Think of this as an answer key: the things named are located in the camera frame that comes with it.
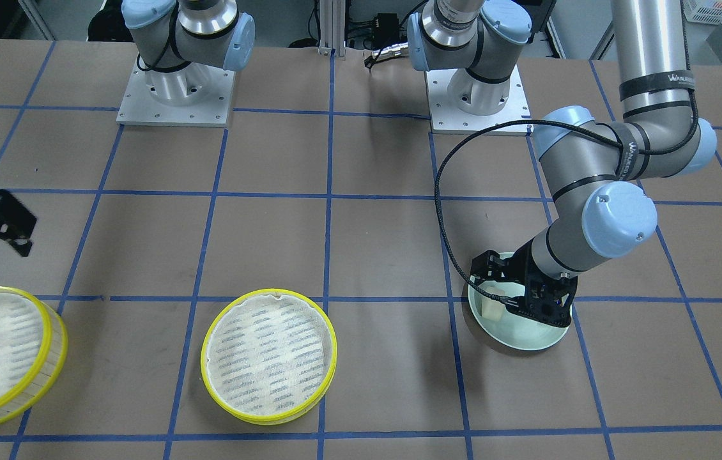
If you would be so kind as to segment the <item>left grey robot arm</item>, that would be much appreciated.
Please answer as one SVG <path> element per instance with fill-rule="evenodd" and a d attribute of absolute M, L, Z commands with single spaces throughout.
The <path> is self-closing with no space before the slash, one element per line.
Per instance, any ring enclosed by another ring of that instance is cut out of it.
<path fill-rule="evenodd" d="M 571 324 L 580 274 L 626 256 L 655 233 L 656 206 L 635 181 L 696 172 L 717 148 L 714 129 L 699 117 L 682 3 L 615 1 L 612 15 L 621 122 L 599 123 L 572 105 L 468 136 L 533 125 L 558 218 L 511 256 L 488 250 L 475 257 L 461 277 L 511 314 L 557 328 Z M 512 1 L 430 1 L 408 19 L 411 64 L 455 70 L 456 105 L 486 116 L 507 96 L 530 21 Z"/>

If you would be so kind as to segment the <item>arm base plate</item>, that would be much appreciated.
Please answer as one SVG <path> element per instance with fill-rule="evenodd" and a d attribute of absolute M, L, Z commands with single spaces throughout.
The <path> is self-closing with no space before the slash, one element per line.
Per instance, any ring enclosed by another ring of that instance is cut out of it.
<path fill-rule="evenodd" d="M 227 128 L 235 80 L 233 71 L 197 63 L 173 73 L 133 67 L 116 122 L 130 126 Z"/>
<path fill-rule="evenodd" d="M 531 118 L 517 66 L 507 81 L 498 84 L 475 80 L 464 69 L 431 70 L 424 75 L 435 134 L 467 135 Z"/>

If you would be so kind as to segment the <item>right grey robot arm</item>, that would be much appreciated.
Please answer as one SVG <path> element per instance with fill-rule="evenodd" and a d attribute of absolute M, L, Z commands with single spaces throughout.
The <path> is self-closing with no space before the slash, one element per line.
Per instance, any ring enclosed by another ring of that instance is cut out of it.
<path fill-rule="evenodd" d="M 124 1 L 138 49 L 116 122 L 122 126 L 227 128 L 236 73 L 255 44 L 255 20 L 235 1 Z M 0 189 L 0 240 L 22 257 L 37 218 Z"/>

